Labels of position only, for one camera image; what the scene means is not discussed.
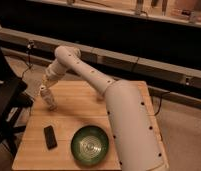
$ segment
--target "table top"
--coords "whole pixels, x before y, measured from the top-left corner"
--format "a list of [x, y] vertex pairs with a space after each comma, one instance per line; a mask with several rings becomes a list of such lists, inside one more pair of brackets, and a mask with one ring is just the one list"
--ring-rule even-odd
[[[165, 163], [168, 163], [146, 83], [133, 83], [138, 86], [144, 98]], [[57, 108], [49, 111], [41, 97], [36, 98], [12, 169], [121, 170], [104, 100], [85, 81], [60, 81], [51, 87], [51, 90]], [[43, 133], [43, 128], [48, 125], [53, 126], [58, 143], [57, 148], [52, 150], [46, 148]], [[86, 125], [101, 127], [109, 137], [110, 147], [104, 160], [89, 168], [78, 165], [70, 150], [74, 133]]]

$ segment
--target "cable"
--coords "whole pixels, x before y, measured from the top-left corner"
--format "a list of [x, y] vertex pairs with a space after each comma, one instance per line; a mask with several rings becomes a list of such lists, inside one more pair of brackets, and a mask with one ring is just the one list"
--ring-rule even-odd
[[10, 149], [6, 146], [6, 144], [4, 144], [4, 143], [2, 142], [2, 145], [4, 146], [4, 148], [5, 148], [9, 153], [11, 153]]
[[135, 61], [135, 63], [132, 65], [132, 68], [131, 68], [130, 72], [134, 72], [134, 69], [137, 66], [139, 60], [140, 60], [140, 57], [138, 57], [137, 60]]
[[92, 1], [89, 1], [89, 0], [81, 0], [81, 1], [82, 1], [82, 2], [91, 3], [91, 4], [96, 4], [96, 5], [102, 5], [102, 6], [104, 6], [104, 7], [111, 8], [111, 6], [105, 5], [105, 4], [102, 4], [102, 3], [99, 3], [99, 2], [92, 2]]
[[162, 106], [162, 101], [163, 101], [163, 96], [165, 96], [166, 94], [169, 94], [169, 93], [171, 93], [171, 91], [166, 91], [166, 92], [161, 93], [161, 95], [160, 95], [160, 104], [159, 104], [158, 110], [154, 114], [154, 116], [157, 116], [160, 113], [161, 106]]

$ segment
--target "object on table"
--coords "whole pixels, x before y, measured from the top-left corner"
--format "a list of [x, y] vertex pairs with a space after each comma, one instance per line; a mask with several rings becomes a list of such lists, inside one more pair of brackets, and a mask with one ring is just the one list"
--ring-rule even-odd
[[103, 129], [88, 125], [80, 128], [73, 136], [71, 151], [74, 158], [84, 166], [100, 163], [109, 148], [108, 136]]

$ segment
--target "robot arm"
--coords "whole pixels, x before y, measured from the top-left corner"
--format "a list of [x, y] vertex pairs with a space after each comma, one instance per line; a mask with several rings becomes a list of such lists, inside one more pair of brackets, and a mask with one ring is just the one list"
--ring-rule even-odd
[[104, 97], [122, 170], [167, 170], [137, 87], [127, 80], [115, 81], [84, 63], [78, 49], [59, 46], [55, 56], [46, 69], [44, 84], [53, 85], [70, 68]]

